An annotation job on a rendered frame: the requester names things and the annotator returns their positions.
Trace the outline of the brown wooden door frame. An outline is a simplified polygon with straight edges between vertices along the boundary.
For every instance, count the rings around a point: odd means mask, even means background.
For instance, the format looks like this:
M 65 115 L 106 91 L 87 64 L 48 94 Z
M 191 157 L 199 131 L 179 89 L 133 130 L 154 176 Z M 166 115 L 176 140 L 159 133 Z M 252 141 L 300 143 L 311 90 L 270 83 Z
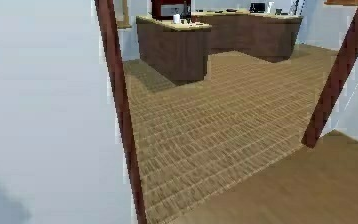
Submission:
M 93 0 L 117 113 L 138 224 L 147 224 L 113 0 Z M 358 58 L 358 8 L 316 103 L 301 143 L 313 148 Z

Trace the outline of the brown kitchen counter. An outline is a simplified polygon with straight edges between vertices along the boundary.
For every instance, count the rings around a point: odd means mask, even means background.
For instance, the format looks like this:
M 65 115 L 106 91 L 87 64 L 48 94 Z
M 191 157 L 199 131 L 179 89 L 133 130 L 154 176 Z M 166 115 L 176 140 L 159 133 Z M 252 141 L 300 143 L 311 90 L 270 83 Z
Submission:
M 301 22 L 300 16 L 245 10 L 195 13 L 184 24 L 138 16 L 140 59 L 174 83 L 200 81 L 212 53 L 238 51 L 269 62 L 289 59 Z

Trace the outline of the brown framed window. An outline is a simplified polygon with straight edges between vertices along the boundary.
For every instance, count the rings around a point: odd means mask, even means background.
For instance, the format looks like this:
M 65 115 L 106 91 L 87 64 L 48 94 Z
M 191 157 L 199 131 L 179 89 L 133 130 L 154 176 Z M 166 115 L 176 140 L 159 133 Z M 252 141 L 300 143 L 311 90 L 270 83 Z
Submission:
M 130 28 L 128 0 L 113 0 L 113 4 L 118 28 Z
M 325 0 L 326 5 L 357 6 L 358 0 Z

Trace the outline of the dark red fridge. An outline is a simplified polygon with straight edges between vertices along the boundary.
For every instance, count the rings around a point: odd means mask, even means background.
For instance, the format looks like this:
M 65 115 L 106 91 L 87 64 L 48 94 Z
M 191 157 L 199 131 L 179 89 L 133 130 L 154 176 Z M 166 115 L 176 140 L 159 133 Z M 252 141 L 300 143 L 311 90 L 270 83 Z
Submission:
M 151 14 L 157 20 L 170 20 L 173 15 L 183 18 L 184 0 L 151 0 Z

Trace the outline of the dark bottle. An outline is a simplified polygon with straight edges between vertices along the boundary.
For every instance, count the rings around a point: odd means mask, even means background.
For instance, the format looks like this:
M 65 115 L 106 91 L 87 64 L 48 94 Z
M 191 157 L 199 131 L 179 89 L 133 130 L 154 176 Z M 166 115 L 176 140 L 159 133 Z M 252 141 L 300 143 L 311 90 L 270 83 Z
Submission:
M 188 4 L 187 0 L 184 0 L 184 10 L 183 10 L 183 18 L 187 21 L 187 23 L 191 22 L 191 3 Z

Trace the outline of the black toaster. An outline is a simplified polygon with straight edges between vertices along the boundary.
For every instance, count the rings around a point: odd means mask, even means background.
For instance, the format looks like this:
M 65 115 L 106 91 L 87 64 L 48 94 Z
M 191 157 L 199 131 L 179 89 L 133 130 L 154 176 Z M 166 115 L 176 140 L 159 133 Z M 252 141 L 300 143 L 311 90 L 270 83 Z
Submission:
M 250 4 L 249 11 L 251 13 L 264 13 L 266 11 L 266 4 L 259 3 L 259 2 L 253 2 Z

